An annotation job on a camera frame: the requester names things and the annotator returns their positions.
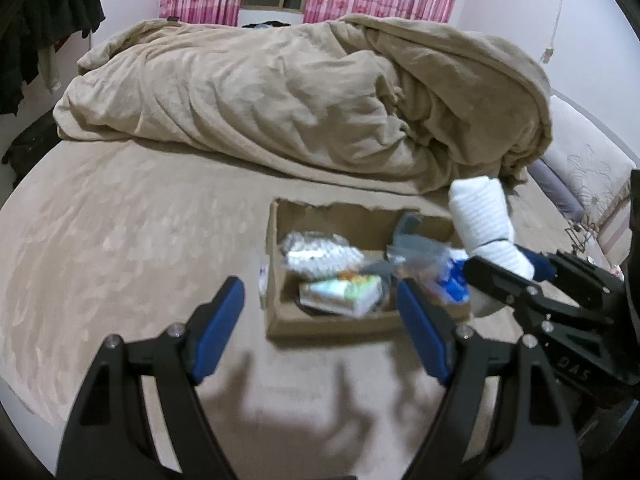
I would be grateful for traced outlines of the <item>blue foil packet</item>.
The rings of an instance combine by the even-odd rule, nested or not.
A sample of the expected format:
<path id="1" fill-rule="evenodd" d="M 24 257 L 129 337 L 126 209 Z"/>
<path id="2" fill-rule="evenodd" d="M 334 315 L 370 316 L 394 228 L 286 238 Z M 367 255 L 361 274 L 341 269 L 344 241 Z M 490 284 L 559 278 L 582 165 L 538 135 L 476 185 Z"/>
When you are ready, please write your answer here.
<path id="1" fill-rule="evenodd" d="M 466 304 L 469 301 L 469 287 L 463 275 L 468 259 L 464 249 L 448 249 L 436 280 L 436 294 L 443 304 Z"/>

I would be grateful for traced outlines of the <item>white socks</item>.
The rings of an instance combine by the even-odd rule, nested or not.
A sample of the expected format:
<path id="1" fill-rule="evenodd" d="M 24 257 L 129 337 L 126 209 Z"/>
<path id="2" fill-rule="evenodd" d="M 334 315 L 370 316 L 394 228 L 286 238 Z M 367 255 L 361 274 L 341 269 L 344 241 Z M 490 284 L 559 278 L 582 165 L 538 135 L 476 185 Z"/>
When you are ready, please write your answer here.
<path id="1" fill-rule="evenodd" d="M 463 276 L 468 284 L 473 318 L 486 318 L 503 308 L 503 303 L 480 289 L 486 282 L 476 272 L 473 258 L 481 258 L 502 270 L 531 280 L 535 269 L 515 245 L 506 194 L 497 178 L 475 177 L 454 180 L 449 188 L 449 211 L 452 223 L 468 258 Z"/>

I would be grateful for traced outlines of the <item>grey-blue knitted gloves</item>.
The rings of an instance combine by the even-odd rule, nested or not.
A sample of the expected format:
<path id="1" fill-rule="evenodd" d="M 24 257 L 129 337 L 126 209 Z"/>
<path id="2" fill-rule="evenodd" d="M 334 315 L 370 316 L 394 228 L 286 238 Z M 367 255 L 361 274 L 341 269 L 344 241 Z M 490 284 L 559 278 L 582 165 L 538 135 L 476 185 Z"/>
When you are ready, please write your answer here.
<path id="1" fill-rule="evenodd" d="M 401 215 L 386 248 L 386 258 L 390 263 L 401 264 L 425 256 L 425 249 L 416 235 L 423 219 L 417 211 L 406 211 Z"/>

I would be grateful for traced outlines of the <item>clear plastic snack bag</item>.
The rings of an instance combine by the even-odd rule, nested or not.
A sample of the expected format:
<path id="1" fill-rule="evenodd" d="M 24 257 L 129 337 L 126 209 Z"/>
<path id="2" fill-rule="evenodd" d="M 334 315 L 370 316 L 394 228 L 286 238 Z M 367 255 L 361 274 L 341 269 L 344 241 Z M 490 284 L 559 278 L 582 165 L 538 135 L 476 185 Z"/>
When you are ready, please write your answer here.
<path id="1" fill-rule="evenodd" d="M 426 285 L 436 283 L 448 273 L 450 249 L 437 240 L 406 235 L 387 246 L 386 259 L 398 280 L 412 278 Z"/>

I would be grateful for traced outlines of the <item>grey-blue pillow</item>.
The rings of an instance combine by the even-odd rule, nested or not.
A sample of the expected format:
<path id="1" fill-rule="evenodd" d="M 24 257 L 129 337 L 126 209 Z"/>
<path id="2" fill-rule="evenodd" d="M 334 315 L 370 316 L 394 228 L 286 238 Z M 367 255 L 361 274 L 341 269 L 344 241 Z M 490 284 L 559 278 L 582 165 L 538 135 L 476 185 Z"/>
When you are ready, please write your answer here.
<path id="1" fill-rule="evenodd" d="M 560 177 L 542 160 L 532 162 L 527 171 L 529 175 L 552 201 L 562 216 L 570 221 L 581 222 L 585 215 L 585 208 L 564 184 Z"/>

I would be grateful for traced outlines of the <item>green white tissue pack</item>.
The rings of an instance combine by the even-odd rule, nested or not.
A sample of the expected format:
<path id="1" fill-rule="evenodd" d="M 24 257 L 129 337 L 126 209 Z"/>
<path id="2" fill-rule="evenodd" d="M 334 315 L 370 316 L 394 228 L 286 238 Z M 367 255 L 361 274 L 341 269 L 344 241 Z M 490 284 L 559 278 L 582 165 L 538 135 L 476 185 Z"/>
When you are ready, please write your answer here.
<path id="1" fill-rule="evenodd" d="M 383 297 L 383 281 L 378 275 L 331 278 L 298 286 L 298 302 L 301 306 L 348 318 L 362 318 Z"/>

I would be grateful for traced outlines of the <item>white patterned packet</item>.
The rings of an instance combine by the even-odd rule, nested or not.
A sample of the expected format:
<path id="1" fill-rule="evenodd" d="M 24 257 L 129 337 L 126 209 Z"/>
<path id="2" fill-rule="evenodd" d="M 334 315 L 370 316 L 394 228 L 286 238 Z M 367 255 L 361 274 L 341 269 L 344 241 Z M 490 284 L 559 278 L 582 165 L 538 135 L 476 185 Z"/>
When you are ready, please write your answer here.
<path id="1" fill-rule="evenodd" d="M 358 269 L 364 255 L 344 236 L 292 231 L 279 244 L 285 267 L 306 280 L 323 280 Z"/>

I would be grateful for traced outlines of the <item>white embroidered pillow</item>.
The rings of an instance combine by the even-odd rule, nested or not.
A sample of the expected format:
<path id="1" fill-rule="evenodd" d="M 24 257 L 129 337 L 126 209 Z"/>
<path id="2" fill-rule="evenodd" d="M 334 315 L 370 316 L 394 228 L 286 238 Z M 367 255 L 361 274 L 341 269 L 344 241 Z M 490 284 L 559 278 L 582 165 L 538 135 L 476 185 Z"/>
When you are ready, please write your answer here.
<path id="1" fill-rule="evenodd" d="M 542 155 L 584 208 L 583 222 L 604 228 L 630 195 L 634 161 L 596 124 L 558 96 L 550 98 L 552 141 Z"/>

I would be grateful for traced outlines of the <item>brown cardboard box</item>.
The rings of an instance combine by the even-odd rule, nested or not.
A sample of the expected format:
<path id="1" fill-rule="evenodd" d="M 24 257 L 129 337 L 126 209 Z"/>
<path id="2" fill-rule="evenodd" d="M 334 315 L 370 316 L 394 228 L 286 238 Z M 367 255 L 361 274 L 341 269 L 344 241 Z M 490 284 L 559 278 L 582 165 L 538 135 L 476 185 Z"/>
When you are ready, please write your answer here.
<path id="1" fill-rule="evenodd" d="M 266 235 L 266 332 L 272 340 L 329 340 L 401 326 L 396 288 L 413 278 L 455 320 L 470 314 L 449 218 L 350 203 L 279 198 Z"/>

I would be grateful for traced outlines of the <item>beige bed sheet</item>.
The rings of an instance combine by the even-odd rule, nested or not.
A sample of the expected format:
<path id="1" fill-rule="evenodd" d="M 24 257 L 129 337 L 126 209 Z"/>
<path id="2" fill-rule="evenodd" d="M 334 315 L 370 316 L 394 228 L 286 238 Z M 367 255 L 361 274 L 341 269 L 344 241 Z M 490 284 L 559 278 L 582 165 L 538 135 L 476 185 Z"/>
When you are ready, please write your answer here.
<path id="1" fill-rule="evenodd" d="M 259 269 L 277 198 L 419 209 L 402 196 L 281 177 L 179 145 L 63 142 L 1 211 L 1 376 L 32 413 L 33 446 L 58 448 L 104 337 L 158 335 L 242 278 L 246 304 L 214 376 L 198 387 L 243 479 L 397 479 L 442 388 L 405 333 L 353 344 L 274 344 Z"/>

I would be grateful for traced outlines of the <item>beige fleece blanket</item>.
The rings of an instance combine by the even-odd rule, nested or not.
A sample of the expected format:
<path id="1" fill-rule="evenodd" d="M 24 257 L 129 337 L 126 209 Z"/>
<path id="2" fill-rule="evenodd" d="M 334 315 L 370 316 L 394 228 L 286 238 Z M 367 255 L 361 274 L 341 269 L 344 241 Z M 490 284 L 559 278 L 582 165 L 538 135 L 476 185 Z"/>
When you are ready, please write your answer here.
<path id="1" fill-rule="evenodd" d="M 512 42 L 350 14 L 239 28 L 149 20 L 87 52 L 62 138 L 149 140 L 402 195 L 518 179 L 552 140 L 550 84 Z"/>

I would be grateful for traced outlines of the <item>black clothes on rack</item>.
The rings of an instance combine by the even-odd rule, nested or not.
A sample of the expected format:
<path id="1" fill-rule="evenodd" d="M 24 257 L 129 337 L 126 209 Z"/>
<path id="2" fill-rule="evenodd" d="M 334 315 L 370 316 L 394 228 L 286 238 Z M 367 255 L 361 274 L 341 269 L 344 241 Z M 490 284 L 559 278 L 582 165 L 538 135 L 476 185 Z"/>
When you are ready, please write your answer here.
<path id="1" fill-rule="evenodd" d="M 101 0 L 1 0 L 1 113 L 17 113 L 24 85 L 37 76 L 55 91 L 55 51 L 76 32 L 96 32 L 104 20 Z"/>

